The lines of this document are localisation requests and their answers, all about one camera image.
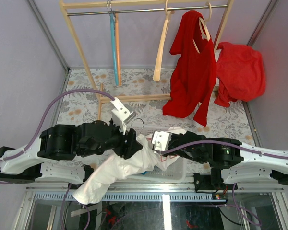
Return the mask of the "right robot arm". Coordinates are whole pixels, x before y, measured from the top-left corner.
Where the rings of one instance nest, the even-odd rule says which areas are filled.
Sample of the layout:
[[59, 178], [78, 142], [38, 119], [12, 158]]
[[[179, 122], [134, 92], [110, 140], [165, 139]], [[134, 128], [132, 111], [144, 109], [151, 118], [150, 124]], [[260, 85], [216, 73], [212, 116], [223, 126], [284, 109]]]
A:
[[207, 138], [187, 131], [172, 134], [163, 152], [210, 166], [209, 180], [196, 189], [220, 190], [237, 183], [272, 180], [288, 186], [288, 150], [265, 149], [230, 138]]

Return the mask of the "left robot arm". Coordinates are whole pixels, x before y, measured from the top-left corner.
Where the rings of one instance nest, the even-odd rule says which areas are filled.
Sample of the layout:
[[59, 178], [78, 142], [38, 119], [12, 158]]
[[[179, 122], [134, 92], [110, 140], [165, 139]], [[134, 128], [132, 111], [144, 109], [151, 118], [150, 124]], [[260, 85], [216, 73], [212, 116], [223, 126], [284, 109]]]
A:
[[142, 149], [134, 129], [122, 133], [113, 121], [55, 125], [43, 131], [28, 148], [0, 148], [0, 184], [59, 181], [90, 189], [96, 178], [88, 163], [73, 167], [58, 163], [102, 155], [107, 150], [126, 160]]

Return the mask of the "white t shirt blue print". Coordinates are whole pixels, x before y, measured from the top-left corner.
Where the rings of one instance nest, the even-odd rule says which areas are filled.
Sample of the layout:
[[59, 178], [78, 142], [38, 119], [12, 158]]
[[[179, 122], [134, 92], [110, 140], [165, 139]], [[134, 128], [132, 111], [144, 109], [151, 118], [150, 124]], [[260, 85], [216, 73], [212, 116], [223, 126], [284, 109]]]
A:
[[151, 171], [155, 166], [161, 170], [176, 162], [180, 157], [166, 157], [161, 159], [161, 155], [152, 151], [146, 137], [137, 135], [136, 140], [143, 145], [143, 148], [136, 152], [131, 158], [125, 160], [115, 153], [110, 155], [89, 178], [73, 192], [73, 197], [80, 204], [95, 204], [102, 200], [102, 197], [117, 180], [124, 180], [128, 176]]

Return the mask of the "pink wavy hanger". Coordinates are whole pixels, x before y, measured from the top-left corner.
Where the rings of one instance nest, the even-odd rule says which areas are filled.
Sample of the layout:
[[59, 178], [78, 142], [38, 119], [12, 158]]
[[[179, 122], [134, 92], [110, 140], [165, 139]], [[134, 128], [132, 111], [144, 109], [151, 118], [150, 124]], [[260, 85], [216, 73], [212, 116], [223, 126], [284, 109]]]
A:
[[170, 165], [181, 164], [183, 168], [185, 167], [186, 161], [179, 156], [161, 156], [154, 150], [154, 142], [152, 139], [155, 132], [160, 134], [171, 135], [174, 137], [175, 134], [185, 134], [186, 130], [180, 127], [144, 127], [140, 125], [139, 122], [135, 122], [131, 128], [137, 131], [137, 141], [143, 145], [143, 148], [136, 152], [131, 159], [128, 160], [128, 163], [136, 167], [140, 167], [147, 171], [153, 170], [155, 166], [161, 170], [166, 170]]

